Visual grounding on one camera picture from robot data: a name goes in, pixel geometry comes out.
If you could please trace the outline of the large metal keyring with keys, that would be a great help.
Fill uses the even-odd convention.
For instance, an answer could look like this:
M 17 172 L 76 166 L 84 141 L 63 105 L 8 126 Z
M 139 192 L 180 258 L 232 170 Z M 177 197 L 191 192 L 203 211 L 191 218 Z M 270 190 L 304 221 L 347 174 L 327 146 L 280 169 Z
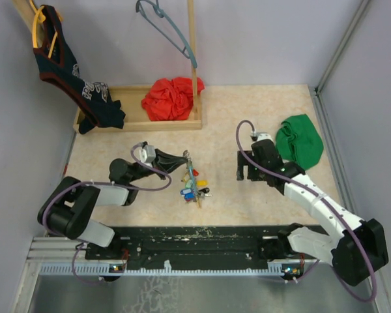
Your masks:
M 186 204 L 195 203 L 197 208 L 200 209 L 202 208 L 202 201 L 205 198 L 212 197 L 209 182 L 198 178 L 199 172 L 194 168 L 188 150 L 185 150 L 182 156 L 186 159 L 186 171 L 181 179 L 184 188 L 180 191 L 180 195 Z

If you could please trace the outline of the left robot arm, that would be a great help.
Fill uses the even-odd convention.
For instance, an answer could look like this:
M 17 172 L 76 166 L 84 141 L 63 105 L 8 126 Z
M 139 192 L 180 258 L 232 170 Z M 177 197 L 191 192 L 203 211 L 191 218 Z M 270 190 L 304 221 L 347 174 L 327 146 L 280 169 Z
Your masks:
M 165 153 L 146 143 L 131 150 L 134 162 L 116 158 L 109 165 L 108 182 L 80 181 L 66 176 L 40 208 L 37 220 L 54 235 L 99 246 L 100 252 L 113 259 L 123 250 L 115 230 L 94 221 L 91 215 L 98 206 L 129 206 L 139 191 L 156 192 L 166 189 L 172 182 L 170 173 L 188 163 L 184 156 Z M 166 185 L 144 188 L 132 183 L 150 175 L 167 179 Z

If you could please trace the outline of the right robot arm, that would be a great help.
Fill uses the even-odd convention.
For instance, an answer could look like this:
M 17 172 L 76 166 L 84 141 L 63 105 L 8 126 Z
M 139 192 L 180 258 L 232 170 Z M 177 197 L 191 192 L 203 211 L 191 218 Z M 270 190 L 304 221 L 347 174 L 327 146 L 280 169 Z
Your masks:
M 299 204 L 318 221 L 324 233 L 292 223 L 278 232 L 278 250 L 286 258 L 307 254 L 332 266 L 348 285 L 357 286 L 389 262 L 384 228 L 365 221 L 325 194 L 295 162 L 283 162 L 271 139 L 237 152 L 237 180 L 264 181 Z

